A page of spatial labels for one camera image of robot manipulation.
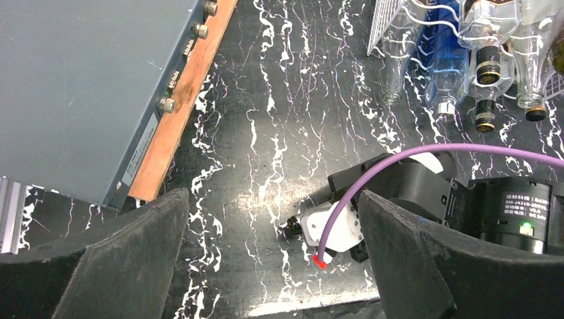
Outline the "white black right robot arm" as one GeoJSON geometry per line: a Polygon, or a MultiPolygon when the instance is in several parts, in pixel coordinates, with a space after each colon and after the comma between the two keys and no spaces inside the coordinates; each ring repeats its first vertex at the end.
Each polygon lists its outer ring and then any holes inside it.
{"type": "Polygon", "coordinates": [[[563,255],[563,183],[530,176],[457,181],[449,152],[417,154],[389,165],[361,191],[466,235],[536,254],[563,255]]]}

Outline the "clear square bottle black cap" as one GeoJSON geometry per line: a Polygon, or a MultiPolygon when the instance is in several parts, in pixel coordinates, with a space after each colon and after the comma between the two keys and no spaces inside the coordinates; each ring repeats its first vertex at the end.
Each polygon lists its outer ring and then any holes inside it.
{"type": "Polygon", "coordinates": [[[476,81],[496,83],[501,76],[499,46],[521,23],[521,2],[467,0],[460,2],[459,44],[475,53],[476,81]]]}

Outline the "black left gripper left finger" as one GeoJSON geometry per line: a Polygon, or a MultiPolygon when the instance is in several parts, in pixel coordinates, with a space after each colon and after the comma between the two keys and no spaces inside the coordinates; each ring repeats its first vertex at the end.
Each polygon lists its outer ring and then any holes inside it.
{"type": "Polygon", "coordinates": [[[160,318],[189,197],[175,189],[101,226],[1,255],[1,317],[160,318]]]}

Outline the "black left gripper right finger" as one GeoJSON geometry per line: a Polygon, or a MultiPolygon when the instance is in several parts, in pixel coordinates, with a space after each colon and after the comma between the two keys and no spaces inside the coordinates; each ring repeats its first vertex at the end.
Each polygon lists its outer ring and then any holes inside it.
{"type": "Polygon", "coordinates": [[[359,216],[387,318],[562,318],[563,258],[489,243],[371,192],[359,216]]]}

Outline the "blue square glass bottle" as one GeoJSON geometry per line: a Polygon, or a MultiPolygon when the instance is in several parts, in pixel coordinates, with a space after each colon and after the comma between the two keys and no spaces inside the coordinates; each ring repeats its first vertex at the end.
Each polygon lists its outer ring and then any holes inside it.
{"type": "Polygon", "coordinates": [[[458,1],[437,1],[434,49],[426,106],[438,118],[453,116],[468,93],[470,51],[458,42],[458,1]]]}

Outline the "dark green wine bottle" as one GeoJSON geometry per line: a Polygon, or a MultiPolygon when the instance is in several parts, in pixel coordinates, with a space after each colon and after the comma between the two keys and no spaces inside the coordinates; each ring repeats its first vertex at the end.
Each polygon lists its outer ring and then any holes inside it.
{"type": "Polygon", "coordinates": [[[563,75],[563,29],[561,29],[551,44],[551,64],[554,70],[563,75]]]}

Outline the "clear round glass bottle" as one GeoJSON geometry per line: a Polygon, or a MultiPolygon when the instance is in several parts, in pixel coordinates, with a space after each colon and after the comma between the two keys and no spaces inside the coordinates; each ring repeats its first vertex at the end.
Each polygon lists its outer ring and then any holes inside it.
{"type": "Polygon", "coordinates": [[[415,17],[426,16],[425,9],[412,11],[402,8],[380,40],[384,52],[382,99],[387,105],[400,100],[407,66],[423,31],[423,25],[409,17],[413,13],[415,17]]]}

